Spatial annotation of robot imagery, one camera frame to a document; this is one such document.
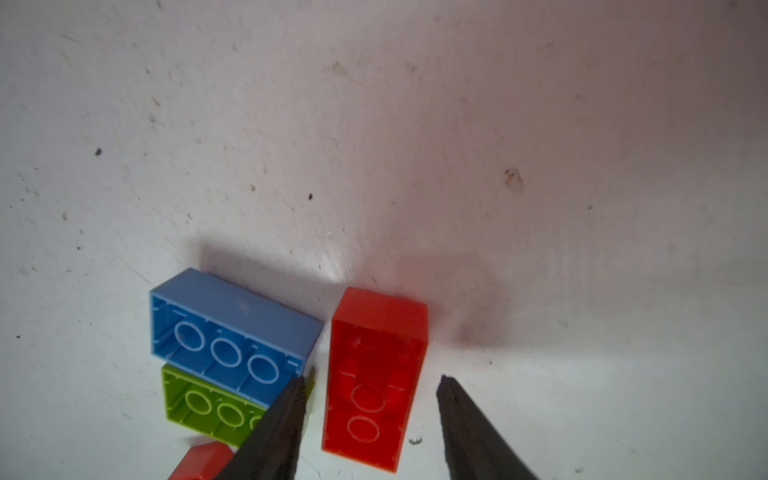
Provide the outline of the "green lego brick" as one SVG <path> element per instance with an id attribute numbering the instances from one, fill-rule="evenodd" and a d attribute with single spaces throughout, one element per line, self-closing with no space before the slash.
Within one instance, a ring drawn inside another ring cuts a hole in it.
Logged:
<path id="1" fill-rule="evenodd" d="M 166 418 L 230 446 L 241 447 L 267 412 L 170 363 L 161 374 Z"/>

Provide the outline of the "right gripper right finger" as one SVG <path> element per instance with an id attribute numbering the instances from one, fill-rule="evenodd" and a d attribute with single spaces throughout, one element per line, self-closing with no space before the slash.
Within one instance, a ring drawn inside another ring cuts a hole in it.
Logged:
<path id="1" fill-rule="evenodd" d="M 443 375 L 436 397 L 451 479 L 537 479 L 455 378 Z"/>

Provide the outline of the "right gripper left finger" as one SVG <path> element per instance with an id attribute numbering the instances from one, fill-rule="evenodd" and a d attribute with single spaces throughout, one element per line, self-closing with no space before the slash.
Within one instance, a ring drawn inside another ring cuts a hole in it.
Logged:
<path id="1" fill-rule="evenodd" d="M 215 480 L 293 480 L 306 401 L 305 378 L 291 379 Z"/>

